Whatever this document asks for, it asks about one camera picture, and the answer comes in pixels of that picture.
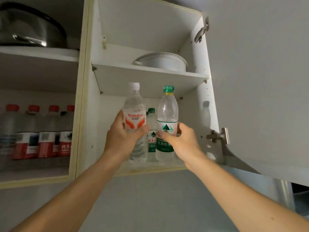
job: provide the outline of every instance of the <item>cabinet hinge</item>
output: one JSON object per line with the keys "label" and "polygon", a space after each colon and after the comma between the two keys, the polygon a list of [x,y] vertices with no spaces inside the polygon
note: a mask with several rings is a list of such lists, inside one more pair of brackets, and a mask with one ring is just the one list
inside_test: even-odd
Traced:
{"label": "cabinet hinge", "polygon": [[217,133],[215,130],[212,130],[211,134],[206,135],[206,139],[211,139],[213,143],[217,143],[217,140],[223,140],[225,144],[230,144],[227,128],[222,128],[221,133]]}
{"label": "cabinet hinge", "polygon": [[201,42],[202,41],[202,36],[205,34],[205,31],[209,30],[209,19],[208,17],[205,20],[205,27],[202,27],[198,33],[196,34],[195,38],[194,38],[194,42]]}

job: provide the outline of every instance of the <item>forearm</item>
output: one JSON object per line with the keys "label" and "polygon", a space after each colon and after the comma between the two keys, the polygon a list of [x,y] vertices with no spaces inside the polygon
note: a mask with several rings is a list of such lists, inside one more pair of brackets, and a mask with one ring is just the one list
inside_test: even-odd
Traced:
{"label": "forearm", "polygon": [[243,184],[208,158],[195,160],[191,168],[241,232],[309,230],[306,219]]}
{"label": "forearm", "polygon": [[13,231],[78,231],[115,170],[108,164],[103,155]]}

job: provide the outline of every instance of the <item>green triangle logo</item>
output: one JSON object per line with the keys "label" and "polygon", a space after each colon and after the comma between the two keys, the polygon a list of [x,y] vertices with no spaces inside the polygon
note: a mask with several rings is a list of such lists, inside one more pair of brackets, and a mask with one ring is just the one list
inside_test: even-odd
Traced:
{"label": "green triangle logo", "polygon": [[163,127],[163,130],[170,130],[170,128],[168,127],[168,125],[165,125],[165,126]]}

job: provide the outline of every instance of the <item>bottle label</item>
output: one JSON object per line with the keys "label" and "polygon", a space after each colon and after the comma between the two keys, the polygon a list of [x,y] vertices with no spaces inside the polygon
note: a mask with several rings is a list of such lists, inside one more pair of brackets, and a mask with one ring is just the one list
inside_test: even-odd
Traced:
{"label": "bottle label", "polygon": [[16,135],[2,135],[0,137],[0,156],[12,156],[16,142]]}
{"label": "bottle label", "polygon": [[16,134],[13,159],[31,159],[37,156],[39,133],[24,132]]}
{"label": "bottle label", "polygon": [[[161,122],[158,121],[158,129],[167,132],[173,136],[176,136],[177,134],[177,124],[176,122]],[[174,149],[171,144],[168,142],[163,141],[161,138],[157,137],[157,143],[156,143],[156,149],[161,152],[173,152]]]}
{"label": "bottle label", "polygon": [[60,132],[59,156],[70,156],[72,144],[72,131]]}
{"label": "bottle label", "polygon": [[60,132],[40,132],[38,158],[58,155]]}
{"label": "bottle label", "polygon": [[148,131],[148,152],[155,152],[155,145],[157,142],[157,131]]}
{"label": "bottle label", "polygon": [[124,113],[126,129],[138,129],[146,124],[146,111]]}

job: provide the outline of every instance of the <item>metal pot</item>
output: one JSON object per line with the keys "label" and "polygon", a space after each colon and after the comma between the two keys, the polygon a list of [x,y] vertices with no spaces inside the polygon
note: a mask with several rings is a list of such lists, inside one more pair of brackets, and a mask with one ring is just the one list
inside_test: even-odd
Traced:
{"label": "metal pot", "polygon": [[167,52],[145,54],[136,59],[133,64],[180,72],[186,72],[188,67],[187,62],[182,57]]}
{"label": "metal pot", "polygon": [[0,45],[67,48],[64,28],[48,15],[26,5],[0,5]]}

